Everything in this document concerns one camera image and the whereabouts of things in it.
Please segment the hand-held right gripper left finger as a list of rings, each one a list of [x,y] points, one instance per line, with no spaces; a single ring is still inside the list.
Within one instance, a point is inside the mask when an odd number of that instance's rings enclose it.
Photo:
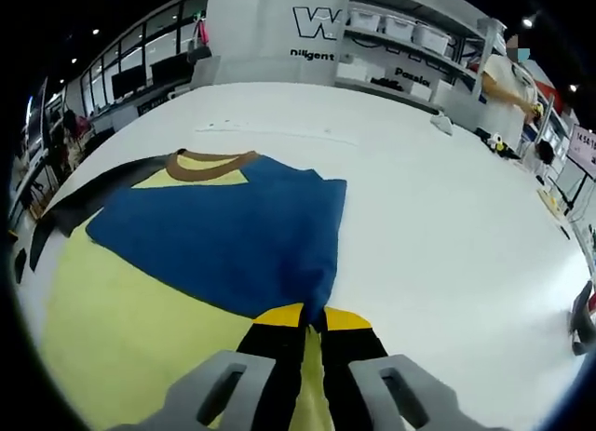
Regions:
[[[256,317],[235,351],[206,359],[162,406],[115,430],[288,430],[301,389],[306,322],[295,303]]]

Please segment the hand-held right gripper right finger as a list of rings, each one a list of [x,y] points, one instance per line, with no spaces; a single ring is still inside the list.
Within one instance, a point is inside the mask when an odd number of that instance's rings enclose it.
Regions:
[[[324,309],[323,387],[336,430],[485,430],[455,391],[410,358],[387,353],[365,318]]]

